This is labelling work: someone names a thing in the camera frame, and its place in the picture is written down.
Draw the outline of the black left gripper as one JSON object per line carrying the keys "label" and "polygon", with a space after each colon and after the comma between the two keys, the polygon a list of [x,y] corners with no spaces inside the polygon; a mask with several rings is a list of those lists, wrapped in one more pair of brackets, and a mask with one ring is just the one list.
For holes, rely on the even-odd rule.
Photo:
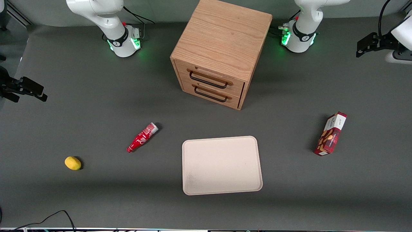
{"label": "black left gripper", "polygon": [[412,61],[412,51],[408,49],[399,50],[399,47],[400,43],[392,32],[387,32],[384,35],[372,32],[357,42],[356,57],[359,58],[363,54],[375,51],[378,48],[378,51],[393,50],[393,58],[396,61]]}

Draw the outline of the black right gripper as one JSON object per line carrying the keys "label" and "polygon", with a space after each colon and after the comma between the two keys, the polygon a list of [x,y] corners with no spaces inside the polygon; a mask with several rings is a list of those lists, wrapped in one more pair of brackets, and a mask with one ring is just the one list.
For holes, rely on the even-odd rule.
{"label": "black right gripper", "polygon": [[2,66],[0,66],[0,85],[0,96],[14,103],[18,103],[20,99],[16,94],[33,96],[42,102],[46,102],[48,98],[43,92],[44,87],[42,85],[28,77],[21,77],[19,79],[13,78],[9,75],[6,68]]}

